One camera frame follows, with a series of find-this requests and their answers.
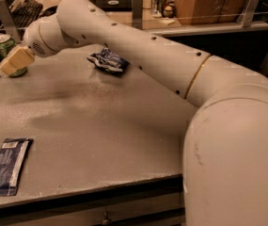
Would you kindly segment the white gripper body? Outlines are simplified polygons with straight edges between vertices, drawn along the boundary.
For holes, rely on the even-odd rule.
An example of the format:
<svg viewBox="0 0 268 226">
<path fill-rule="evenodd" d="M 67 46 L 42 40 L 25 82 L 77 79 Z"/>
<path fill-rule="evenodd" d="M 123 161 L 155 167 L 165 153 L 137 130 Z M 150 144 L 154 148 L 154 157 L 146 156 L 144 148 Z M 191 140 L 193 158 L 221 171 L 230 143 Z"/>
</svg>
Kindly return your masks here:
<svg viewBox="0 0 268 226">
<path fill-rule="evenodd" d="M 24 43 L 38 57 L 50 57 L 66 48 L 77 45 L 77 40 L 67 35 L 59 26 L 55 14 L 41 17 L 24 32 Z"/>
</svg>

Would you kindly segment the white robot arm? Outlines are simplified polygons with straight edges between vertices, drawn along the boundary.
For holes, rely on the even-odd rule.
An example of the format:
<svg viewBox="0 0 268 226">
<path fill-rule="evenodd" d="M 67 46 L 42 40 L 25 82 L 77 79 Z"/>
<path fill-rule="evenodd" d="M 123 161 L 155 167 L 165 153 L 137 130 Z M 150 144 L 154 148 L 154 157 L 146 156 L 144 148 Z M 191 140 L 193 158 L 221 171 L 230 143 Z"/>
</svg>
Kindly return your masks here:
<svg viewBox="0 0 268 226">
<path fill-rule="evenodd" d="M 88 0 L 62 0 L 0 64 L 107 46 L 197 108 L 183 145 L 187 226 L 268 226 L 268 78 L 219 56 L 109 18 Z"/>
</svg>

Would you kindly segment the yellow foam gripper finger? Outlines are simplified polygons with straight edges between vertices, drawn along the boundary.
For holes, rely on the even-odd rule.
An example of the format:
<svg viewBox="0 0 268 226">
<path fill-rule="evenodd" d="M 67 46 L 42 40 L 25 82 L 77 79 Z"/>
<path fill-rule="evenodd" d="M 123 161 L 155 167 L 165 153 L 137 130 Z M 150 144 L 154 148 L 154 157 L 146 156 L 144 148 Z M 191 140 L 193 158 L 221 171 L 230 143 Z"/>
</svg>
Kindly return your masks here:
<svg viewBox="0 0 268 226">
<path fill-rule="evenodd" d="M 35 55 L 28 46 L 17 45 L 0 62 L 0 76 L 13 75 L 35 61 Z"/>
</svg>

